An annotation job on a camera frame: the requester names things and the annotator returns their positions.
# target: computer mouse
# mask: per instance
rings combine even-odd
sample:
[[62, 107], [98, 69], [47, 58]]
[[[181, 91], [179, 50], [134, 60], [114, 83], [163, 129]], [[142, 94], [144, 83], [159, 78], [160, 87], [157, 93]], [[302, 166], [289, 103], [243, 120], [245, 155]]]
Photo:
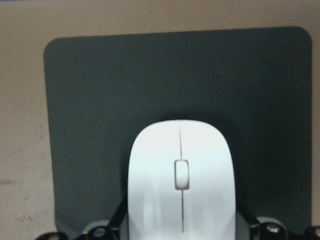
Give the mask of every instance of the computer mouse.
[[154, 123], [136, 137], [128, 169], [130, 240], [235, 240], [231, 153], [212, 125]]

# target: rounded corner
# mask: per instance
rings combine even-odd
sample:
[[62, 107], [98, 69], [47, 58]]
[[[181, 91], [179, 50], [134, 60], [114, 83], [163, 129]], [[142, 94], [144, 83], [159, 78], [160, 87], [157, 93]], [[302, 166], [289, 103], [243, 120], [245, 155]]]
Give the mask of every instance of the rounded corner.
[[54, 38], [51, 41], [49, 41], [44, 48], [43, 57], [46, 58], [46, 56], [50, 52], [50, 49], [53, 48], [56, 44], [59, 44], [59, 42], [61, 42], [61, 40], [63, 40], [63, 39], [65, 39], [65, 38], [64, 37], [57, 37], [57, 38]]
[[311, 34], [302, 26], [294, 26], [293, 27], [298, 33], [301, 34], [301, 36], [303, 36], [304, 38], [306, 38], [310, 45], [312, 46], [313, 40], [312, 40], [312, 36]]

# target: beige desk surface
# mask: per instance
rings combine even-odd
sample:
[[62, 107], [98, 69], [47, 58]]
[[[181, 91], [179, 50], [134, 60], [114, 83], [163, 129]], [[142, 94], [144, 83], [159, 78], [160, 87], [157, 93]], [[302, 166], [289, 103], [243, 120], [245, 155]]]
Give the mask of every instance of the beige desk surface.
[[58, 37], [299, 26], [313, 42], [312, 223], [320, 224], [319, 0], [0, 2], [0, 238], [54, 231], [43, 52]]

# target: textured surface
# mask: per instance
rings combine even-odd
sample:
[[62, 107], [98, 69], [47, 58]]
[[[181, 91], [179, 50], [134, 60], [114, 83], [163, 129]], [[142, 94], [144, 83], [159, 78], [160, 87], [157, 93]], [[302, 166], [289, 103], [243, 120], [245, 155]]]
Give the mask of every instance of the textured surface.
[[51, 42], [44, 59], [57, 228], [74, 235], [111, 216], [145, 126], [194, 119], [226, 137], [238, 199], [302, 232], [311, 224], [311, 50], [301, 28]]

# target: black bracket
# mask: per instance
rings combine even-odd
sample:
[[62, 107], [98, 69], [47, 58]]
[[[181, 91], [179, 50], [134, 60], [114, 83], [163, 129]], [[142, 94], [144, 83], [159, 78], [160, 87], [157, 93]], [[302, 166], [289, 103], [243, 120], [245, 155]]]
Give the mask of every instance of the black bracket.
[[[277, 222], [259, 222], [240, 203], [237, 203], [236, 208], [235, 240], [320, 240], [320, 226], [309, 226], [305, 229], [304, 235], [299, 235]], [[49, 232], [35, 240], [69, 239], [62, 232]], [[74, 240], [129, 240], [127, 196], [119, 204], [108, 225], [96, 226]]]

